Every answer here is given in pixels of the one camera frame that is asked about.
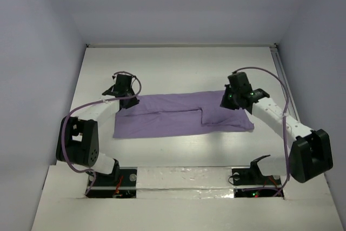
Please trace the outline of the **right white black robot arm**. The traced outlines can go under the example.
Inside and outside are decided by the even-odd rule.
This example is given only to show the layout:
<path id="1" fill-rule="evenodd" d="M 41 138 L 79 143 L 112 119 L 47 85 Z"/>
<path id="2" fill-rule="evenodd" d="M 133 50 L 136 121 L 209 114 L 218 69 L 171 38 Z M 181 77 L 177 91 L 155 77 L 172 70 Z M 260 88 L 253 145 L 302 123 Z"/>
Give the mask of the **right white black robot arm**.
<path id="1" fill-rule="evenodd" d="M 221 107 L 248 113 L 270 127 L 284 142 L 286 177 L 305 183 L 334 166 L 330 137 L 313 130 L 287 114 L 263 89 L 253 89 L 244 72 L 228 76 Z"/>

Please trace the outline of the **purple t shirt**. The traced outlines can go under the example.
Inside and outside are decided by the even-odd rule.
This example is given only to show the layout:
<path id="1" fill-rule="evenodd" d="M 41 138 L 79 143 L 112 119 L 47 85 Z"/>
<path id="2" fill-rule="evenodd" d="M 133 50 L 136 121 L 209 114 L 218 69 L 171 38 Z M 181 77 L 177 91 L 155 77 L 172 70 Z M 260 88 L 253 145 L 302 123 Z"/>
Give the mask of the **purple t shirt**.
<path id="1" fill-rule="evenodd" d="M 114 138 L 157 138 L 253 131 L 244 110 L 220 106 L 224 92 L 157 94 L 115 115 Z"/>

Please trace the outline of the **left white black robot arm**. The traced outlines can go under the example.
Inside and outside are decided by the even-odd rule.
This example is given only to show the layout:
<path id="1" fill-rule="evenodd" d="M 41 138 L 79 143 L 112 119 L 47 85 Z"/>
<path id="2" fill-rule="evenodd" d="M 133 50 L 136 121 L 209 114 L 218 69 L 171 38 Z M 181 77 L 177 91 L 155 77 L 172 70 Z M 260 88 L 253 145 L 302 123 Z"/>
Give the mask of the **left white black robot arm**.
<path id="1" fill-rule="evenodd" d="M 122 109 L 139 104 L 140 80 L 125 71 L 112 75 L 114 84 L 101 99 L 81 105 L 62 119 L 56 148 L 56 159 L 77 173 L 101 175 L 108 185 L 119 180 L 117 160 L 99 150 L 99 127 Z"/>

